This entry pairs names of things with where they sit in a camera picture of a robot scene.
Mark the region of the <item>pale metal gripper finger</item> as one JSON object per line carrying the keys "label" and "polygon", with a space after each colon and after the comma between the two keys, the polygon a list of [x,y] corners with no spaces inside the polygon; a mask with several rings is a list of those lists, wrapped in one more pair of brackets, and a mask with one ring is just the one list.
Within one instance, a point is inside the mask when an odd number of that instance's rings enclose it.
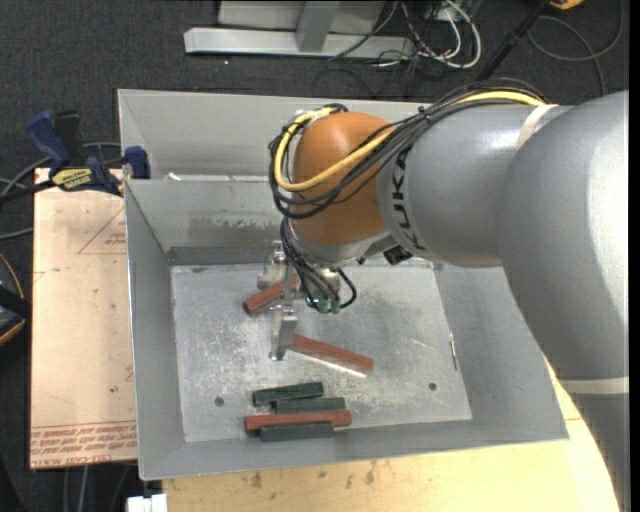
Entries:
{"label": "pale metal gripper finger", "polygon": [[274,361],[285,359],[293,346],[298,316],[291,304],[276,306],[272,313],[271,350],[269,357]]}
{"label": "pale metal gripper finger", "polygon": [[266,290],[277,284],[284,285],[288,272],[288,256],[282,241],[272,243],[271,252],[268,254],[262,273],[257,278],[257,288]]}

